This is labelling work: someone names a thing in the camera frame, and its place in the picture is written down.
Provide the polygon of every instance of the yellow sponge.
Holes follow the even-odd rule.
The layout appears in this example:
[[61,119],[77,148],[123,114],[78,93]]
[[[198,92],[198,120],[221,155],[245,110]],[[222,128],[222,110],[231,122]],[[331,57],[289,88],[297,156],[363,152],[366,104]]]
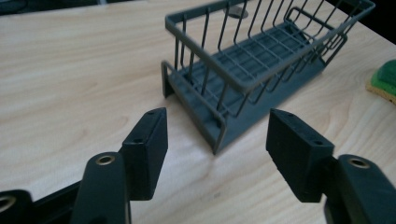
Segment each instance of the yellow sponge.
[[396,60],[382,65],[366,83],[366,90],[396,105]]

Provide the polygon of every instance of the dish rack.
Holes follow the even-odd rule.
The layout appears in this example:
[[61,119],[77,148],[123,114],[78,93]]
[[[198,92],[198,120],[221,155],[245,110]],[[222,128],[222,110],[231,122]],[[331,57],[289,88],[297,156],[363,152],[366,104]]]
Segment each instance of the dish rack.
[[177,95],[216,155],[320,74],[374,7],[226,0],[168,15],[176,46],[174,64],[162,62],[163,95]]

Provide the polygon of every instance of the gray dish rack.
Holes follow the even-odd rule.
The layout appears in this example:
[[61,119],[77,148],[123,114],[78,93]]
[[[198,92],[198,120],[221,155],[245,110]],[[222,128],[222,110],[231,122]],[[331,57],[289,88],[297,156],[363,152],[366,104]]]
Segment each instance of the gray dish rack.
[[174,64],[162,62],[163,95],[177,95],[216,155],[320,74],[374,7],[226,0],[168,15],[176,46]]

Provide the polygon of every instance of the rack grid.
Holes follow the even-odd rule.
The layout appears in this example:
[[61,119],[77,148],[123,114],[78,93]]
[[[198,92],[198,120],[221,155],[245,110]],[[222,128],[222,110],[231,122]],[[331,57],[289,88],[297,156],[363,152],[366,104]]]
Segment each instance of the rack grid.
[[320,74],[374,7],[368,0],[224,0],[168,15],[176,46],[174,64],[162,62],[163,95],[178,96],[217,154]]

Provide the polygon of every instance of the wooden table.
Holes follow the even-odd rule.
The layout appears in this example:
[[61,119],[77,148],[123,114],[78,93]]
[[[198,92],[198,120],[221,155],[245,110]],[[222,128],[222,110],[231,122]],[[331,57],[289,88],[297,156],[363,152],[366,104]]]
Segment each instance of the wooden table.
[[[325,223],[297,201],[265,150],[268,118],[214,157],[175,95],[161,60],[174,39],[164,16],[193,0],[150,0],[0,18],[0,191],[34,200],[81,179],[87,160],[117,151],[148,110],[168,111],[169,149],[154,195],[134,223]],[[374,161],[396,185],[396,107],[364,89],[396,46],[357,24],[325,71],[279,108]]]

